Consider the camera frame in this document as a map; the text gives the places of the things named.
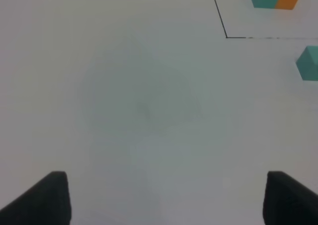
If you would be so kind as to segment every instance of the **white surface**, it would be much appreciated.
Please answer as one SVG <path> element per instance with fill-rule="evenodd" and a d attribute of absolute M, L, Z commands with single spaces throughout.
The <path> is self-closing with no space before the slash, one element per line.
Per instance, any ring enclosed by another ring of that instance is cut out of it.
<path fill-rule="evenodd" d="M 0 206 L 52 170 L 74 225 L 261 225 L 318 191 L 317 41 L 226 40 L 213 0 L 0 0 Z"/>
<path fill-rule="evenodd" d="M 293 10 L 254 8 L 251 0 L 217 0 L 229 37 L 318 38 L 318 1 L 298 0 Z"/>

